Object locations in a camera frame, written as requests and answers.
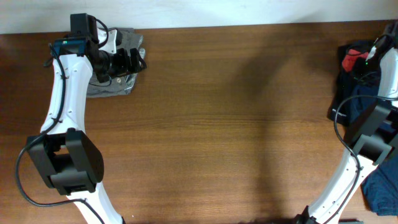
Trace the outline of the grey shorts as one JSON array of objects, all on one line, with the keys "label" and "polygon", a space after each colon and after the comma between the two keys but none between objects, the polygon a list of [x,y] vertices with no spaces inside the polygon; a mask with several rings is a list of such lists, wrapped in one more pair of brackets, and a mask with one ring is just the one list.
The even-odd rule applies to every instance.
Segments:
[{"label": "grey shorts", "polygon": [[99,39],[106,45],[99,49],[102,62],[96,65],[88,84],[87,97],[106,98],[132,92],[137,74],[147,68],[146,50],[141,47],[144,36],[133,28],[112,28],[109,38],[99,30]]}]

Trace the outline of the navy blue t-shirt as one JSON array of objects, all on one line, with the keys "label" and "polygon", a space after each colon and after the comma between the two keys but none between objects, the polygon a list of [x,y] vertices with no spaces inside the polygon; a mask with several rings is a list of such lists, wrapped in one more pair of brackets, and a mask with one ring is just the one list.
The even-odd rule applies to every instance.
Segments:
[{"label": "navy blue t-shirt", "polygon": [[350,124],[355,128],[349,128],[345,142],[377,166],[361,184],[367,206],[379,216],[396,216],[397,102],[380,100],[376,96],[351,96],[351,100],[373,98],[375,102]]}]

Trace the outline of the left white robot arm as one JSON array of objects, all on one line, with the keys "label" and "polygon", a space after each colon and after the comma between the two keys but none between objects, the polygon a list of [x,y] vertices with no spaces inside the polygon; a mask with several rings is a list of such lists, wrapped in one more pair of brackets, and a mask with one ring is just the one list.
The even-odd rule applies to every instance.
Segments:
[{"label": "left white robot arm", "polygon": [[54,81],[40,134],[27,139],[43,182],[74,203],[88,223],[123,223],[103,185],[104,160],[86,135],[88,98],[128,95],[146,68],[142,36],[108,28],[86,13],[72,14],[71,31],[50,46]]}]

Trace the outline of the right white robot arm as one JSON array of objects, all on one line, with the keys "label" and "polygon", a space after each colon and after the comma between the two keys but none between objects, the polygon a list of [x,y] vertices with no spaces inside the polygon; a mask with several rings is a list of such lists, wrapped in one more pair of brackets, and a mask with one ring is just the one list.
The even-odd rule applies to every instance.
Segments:
[{"label": "right white robot arm", "polygon": [[347,127],[342,160],[321,195],[294,223],[339,223],[363,181],[397,154],[397,22],[375,41],[339,49],[341,70],[329,118]]}]

